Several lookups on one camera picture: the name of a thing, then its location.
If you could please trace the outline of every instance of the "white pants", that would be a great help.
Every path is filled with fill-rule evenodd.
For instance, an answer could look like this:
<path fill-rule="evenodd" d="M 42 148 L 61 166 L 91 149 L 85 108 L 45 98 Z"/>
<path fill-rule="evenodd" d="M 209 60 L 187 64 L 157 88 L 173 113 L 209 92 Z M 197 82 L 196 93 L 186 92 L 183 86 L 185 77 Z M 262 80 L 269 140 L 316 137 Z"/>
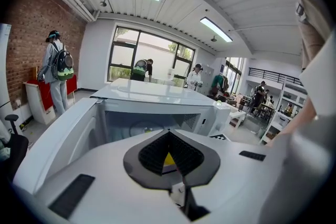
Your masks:
<path fill-rule="evenodd" d="M 65 81 L 54 81 L 50 83 L 52 101 L 57 113 L 62 115 L 68 109 L 67 83 Z"/>

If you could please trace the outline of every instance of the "white shelving unit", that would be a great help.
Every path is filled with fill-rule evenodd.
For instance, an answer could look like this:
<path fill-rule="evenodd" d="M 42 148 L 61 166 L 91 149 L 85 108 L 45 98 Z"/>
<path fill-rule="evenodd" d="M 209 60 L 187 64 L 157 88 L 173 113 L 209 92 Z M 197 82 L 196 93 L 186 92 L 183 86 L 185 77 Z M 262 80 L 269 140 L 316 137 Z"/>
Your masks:
<path fill-rule="evenodd" d="M 280 95 L 280 98 L 279 98 L 277 108 L 275 109 L 275 113 L 273 114 L 273 117 L 272 117 L 269 125 L 266 128 L 266 132 L 264 133 L 264 135 L 260 139 L 259 143 L 262 143 L 262 141 L 264 141 L 266 143 L 269 143 L 271 141 L 271 139 L 266 136 L 271 128 L 274 128 L 274 129 L 278 130 L 279 132 L 282 131 L 284 126 L 282 126 L 280 124 L 280 120 L 281 120 L 280 117 L 283 118 L 283 119 L 287 119 L 288 121 L 292 120 L 291 117 L 286 116 L 286 115 L 282 114 L 281 112 L 278 112 L 278 110 L 280 109 L 280 106 L 283 104 L 283 101 L 286 101 L 286 102 L 291 103 L 293 105 L 292 116 L 294 116 L 295 112 L 298 109 L 301 109 L 303 107 L 306 98 L 307 98 L 307 92 L 306 92 L 306 90 L 304 89 L 303 86 L 288 82 L 285 79 L 284 84 L 282 85 L 282 91 L 281 91 L 281 95 Z"/>

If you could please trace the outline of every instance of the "gray jacket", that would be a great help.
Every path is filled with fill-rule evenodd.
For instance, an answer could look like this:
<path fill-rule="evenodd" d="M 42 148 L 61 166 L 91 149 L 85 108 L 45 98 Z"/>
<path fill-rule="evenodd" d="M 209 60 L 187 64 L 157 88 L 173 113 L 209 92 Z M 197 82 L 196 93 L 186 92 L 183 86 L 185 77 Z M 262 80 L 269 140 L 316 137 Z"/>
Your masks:
<path fill-rule="evenodd" d="M 59 41 L 59 39 L 55 40 L 54 42 L 58 50 L 63 49 L 63 43 Z M 51 73 L 51 65 L 53 64 L 56 54 L 57 54 L 56 49 L 51 43 L 49 43 L 47 46 L 46 54 L 44 55 L 43 58 L 41 70 L 39 72 L 39 77 L 42 77 L 44 75 L 45 83 L 52 83 L 54 81 L 57 81 L 57 79 L 55 79 L 52 76 L 53 74 Z"/>

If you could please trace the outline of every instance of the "railing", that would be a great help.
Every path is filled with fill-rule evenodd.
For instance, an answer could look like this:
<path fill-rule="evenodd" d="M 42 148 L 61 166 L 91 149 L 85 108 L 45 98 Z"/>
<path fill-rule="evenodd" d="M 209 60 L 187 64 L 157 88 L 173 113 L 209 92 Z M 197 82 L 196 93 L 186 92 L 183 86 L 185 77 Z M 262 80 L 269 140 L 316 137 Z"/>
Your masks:
<path fill-rule="evenodd" d="M 249 72 L 248 72 L 249 76 L 253 76 L 253 77 L 258 77 L 258 78 L 262 78 L 262 79 L 268 79 L 271 81 L 275 81 L 277 83 L 283 83 L 285 81 L 285 78 L 287 77 L 287 81 L 294 83 L 294 84 L 298 84 L 302 86 L 302 83 L 299 79 L 285 75 L 285 74 L 280 74 L 280 73 L 276 73 L 276 72 L 272 72 L 272 71 L 267 71 L 267 70 L 263 70 L 263 69 L 258 69 L 258 68 L 249 68 Z"/>

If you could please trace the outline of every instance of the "white table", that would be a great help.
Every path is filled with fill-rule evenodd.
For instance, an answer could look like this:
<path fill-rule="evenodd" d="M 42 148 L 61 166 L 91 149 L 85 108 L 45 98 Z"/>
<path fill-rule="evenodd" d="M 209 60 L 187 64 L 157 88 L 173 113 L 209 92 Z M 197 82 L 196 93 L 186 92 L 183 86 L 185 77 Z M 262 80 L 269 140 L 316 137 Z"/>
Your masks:
<path fill-rule="evenodd" d="M 152 78 L 152 83 L 175 86 L 175 82 L 169 79 Z"/>
<path fill-rule="evenodd" d="M 232 119 L 238 119 L 238 122 L 237 122 L 237 124 L 235 126 L 235 129 L 233 130 L 233 132 L 235 132 L 238 129 L 238 127 L 240 126 L 242 120 L 245 119 L 246 112 L 244 112 L 244 111 L 238 111 L 238 109 L 236 107 L 234 107 L 234 106 L 232 106 L 230 104 L 227 104 L 227 103 L 222 103 L 222 105 L 225 105 L 225 106 L 227 106 L 227 107 L 229 107 L 231 109 L 231 112 L 229 114 L 229 117 L 226 120 L 226 124 L 225 125 L 230 124 L 230 121 Z"/>

